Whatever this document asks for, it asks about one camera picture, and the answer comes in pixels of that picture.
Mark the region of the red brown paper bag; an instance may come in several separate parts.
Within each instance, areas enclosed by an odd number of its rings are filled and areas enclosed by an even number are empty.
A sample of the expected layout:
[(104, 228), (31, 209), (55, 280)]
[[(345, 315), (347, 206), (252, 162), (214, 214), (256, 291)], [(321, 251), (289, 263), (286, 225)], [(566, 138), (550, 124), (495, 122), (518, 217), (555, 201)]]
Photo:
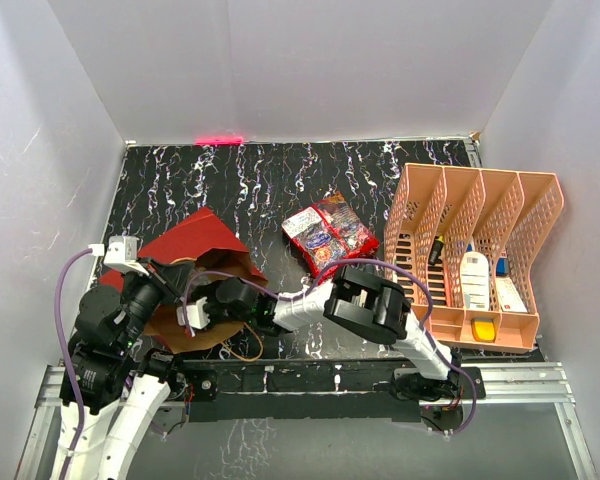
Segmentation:
[[(262, 287), (266, 277), (256, 268), (249, 249), (235, 236), (208, 207), (187, 216), (157, 239), (139, 250), (141, 257), (149, 257), (167, 266), (183, 267), (194, 263), (193, 270), (184, 279), (194, 279), (193, 286), (219, 280), (220, 273), (228, 273), (249, 280)], [(144, 328), (144, 334), (155, 337), (171, 352), (188, 353), (210, 350), (239, 333), (244, 323), (230, 319), (201, 332), (190, 334), (178, 324), (176, 307), (158, 308)]]

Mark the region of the red cookie snack bag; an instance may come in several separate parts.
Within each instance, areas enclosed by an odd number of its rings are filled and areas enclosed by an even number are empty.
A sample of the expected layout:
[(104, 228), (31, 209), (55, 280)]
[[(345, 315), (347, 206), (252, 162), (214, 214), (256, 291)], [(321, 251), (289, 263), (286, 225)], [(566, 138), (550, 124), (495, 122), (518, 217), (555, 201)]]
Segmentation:
[(380, 246), (340, 192), (285, 219), (282, 231), (300, 250), (313, 277), (335, 260), (373, 257)]

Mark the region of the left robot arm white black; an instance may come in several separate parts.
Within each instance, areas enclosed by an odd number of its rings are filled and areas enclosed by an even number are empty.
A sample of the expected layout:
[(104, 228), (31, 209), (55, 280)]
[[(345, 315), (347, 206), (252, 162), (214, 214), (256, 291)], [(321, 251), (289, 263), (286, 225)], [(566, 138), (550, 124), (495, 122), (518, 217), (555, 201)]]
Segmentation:
[(167, 399), (189, 411), (194, 387), (177, 355), (153, 348), (135, 362), (132, 347), (162, 305), (184, 295), (195, 269), (142, 259), (123, 286), (97, 285), (81, 298), (75, 332), (61, 335), (65, 374), (54, 479), (124, 479), (154, 417)]

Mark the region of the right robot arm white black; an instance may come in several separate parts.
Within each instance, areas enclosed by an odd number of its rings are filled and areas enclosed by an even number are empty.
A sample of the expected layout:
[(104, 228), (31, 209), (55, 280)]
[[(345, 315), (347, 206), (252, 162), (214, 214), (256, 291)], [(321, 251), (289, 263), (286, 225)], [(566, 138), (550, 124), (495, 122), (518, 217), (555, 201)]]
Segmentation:
[(297, 293), (266, 292), (223, 274), (194, 287), (187, 301), (187, 323), (197, 330), (236, 320), (259, 334), (278, 336), (329, 320), (371, 343), (393, 347), (414, 365), (414, 373), (394, 378), (399, 396), (435, 402), (463, 393), (451, 349), (421, 324), (401, 285), (370, 271), (340, 266), (330, 279)]

